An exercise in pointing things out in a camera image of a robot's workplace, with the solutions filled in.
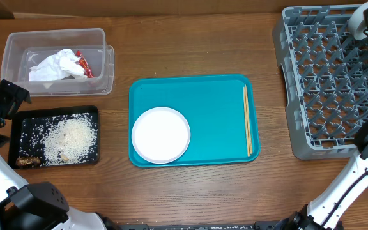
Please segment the white tissue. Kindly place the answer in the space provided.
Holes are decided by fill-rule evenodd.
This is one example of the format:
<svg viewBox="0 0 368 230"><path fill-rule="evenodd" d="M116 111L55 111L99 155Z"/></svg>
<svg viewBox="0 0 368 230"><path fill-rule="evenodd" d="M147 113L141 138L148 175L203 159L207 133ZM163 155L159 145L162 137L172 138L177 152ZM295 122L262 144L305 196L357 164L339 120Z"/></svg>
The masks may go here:
<svg viewBox="0 0 368 230"><path fill-rule="evenodd" d="M63 49L56 54L46 57L36 66L30 67L29 81L58 81L67 77L85 79L88 75L79 63L78 57L71 49Z"/></svg>

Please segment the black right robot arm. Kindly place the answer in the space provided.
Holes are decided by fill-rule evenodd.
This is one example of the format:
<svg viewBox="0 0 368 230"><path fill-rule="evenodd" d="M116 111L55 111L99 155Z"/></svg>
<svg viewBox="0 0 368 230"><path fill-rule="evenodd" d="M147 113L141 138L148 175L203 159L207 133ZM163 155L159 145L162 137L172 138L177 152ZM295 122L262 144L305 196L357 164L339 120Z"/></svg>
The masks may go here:
<svg viewBox="0 0 368 230"><path fill-rule="evenodd" d="M278 229L339 229L368 187L368 2L290 6L273 29L296 158L347 158L329 187Z"/></svg>

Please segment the grey-green bowl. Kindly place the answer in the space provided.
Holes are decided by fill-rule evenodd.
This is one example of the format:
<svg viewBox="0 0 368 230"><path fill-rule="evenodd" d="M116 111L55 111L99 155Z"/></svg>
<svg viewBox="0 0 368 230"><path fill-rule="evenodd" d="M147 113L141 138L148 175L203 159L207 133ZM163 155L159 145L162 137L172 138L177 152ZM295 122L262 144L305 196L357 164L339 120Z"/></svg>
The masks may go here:
<svg viewBox="0 0 368 230"><path fill-rule="evenodd" d="M364 34L364 30L367 28L364 11L368 9L368 2L359 6L348 20L348 31L354 37L355 40L363 40L367 38Z"/></svg>

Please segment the red snack wrapper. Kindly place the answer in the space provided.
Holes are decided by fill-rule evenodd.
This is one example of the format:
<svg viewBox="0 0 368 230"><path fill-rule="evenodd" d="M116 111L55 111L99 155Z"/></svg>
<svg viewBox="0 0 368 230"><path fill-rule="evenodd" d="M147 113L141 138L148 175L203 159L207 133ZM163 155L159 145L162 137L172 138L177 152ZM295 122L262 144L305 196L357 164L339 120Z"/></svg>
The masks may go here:
<svg viewBox="0 0 368 230"><path fill-rule="evenodd" d="M79 58L78 64L84 69L84 75L87 78L94 78L95 76L93 75L93 72L91 71L88 62L86 61L86 58L82 55L81 51L78 50L76 52L76 56Z"/></svg>

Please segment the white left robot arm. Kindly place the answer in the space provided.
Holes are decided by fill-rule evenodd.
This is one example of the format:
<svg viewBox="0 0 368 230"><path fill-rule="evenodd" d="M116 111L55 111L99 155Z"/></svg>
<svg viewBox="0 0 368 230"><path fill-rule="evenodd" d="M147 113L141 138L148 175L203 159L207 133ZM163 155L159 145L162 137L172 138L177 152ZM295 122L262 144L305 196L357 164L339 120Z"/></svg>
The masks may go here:
<svg viewBox="0 0 368 230"><path fill-rule="evenodd" d="M7 80L0 82L0 128L12 119L22 102L30 102L29 91ZM0 135L0 147L9 141ZM68 205L51 183L28 183L0 155L0 229L74 230L119 229L97 213L86 213Z"/></svg>

